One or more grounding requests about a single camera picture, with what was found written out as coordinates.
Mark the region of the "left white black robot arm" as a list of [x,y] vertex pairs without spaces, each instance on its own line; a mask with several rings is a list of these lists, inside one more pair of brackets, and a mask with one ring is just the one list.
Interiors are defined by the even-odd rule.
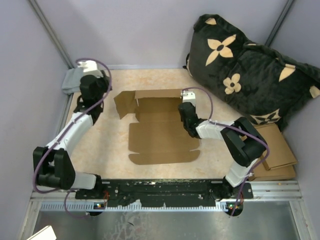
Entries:
[[101,181],[93,173],[75,171],[71,155],[78,142],[96,123],[104,110],[104,99],[112,89],[111,79],[102,70],[84,74],[80,96],[70,121],[46,146],[33,151],[33,189],[46,194],[57,190],[93,190]]

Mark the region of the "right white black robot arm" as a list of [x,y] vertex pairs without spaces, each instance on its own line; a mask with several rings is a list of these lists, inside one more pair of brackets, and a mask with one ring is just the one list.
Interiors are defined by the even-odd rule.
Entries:
[[237,195],[239,187],[247,180],[252,168],[268,149],[259,132],[245,118],[240,117],[230,125],[199,118],[196,107],[190,102],[178,106],[184,129],[192,138],[223,140],[233,158],[233,163],[222,182],[213,187],[215,200]]

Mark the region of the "brown cardboard box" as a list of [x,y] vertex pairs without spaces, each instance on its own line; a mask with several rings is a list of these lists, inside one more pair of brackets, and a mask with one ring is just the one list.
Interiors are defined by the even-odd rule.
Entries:
[[122,91],[114,97],[120,119],[129,124],[129,159],[136,165],[190,163],[201,154],[200,141],[184,129],[178,110],[180,89]]

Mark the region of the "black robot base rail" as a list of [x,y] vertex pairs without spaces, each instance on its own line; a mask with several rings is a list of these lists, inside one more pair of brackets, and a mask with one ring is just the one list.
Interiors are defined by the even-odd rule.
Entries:
[[107,207],[127,207],[139,200],[143,207],[214,207],[239,196],[238,204],[252,199],[252,187],[233,188],[223,179],[112,179],[92,190],[81,189],[78,200],[102,199]]

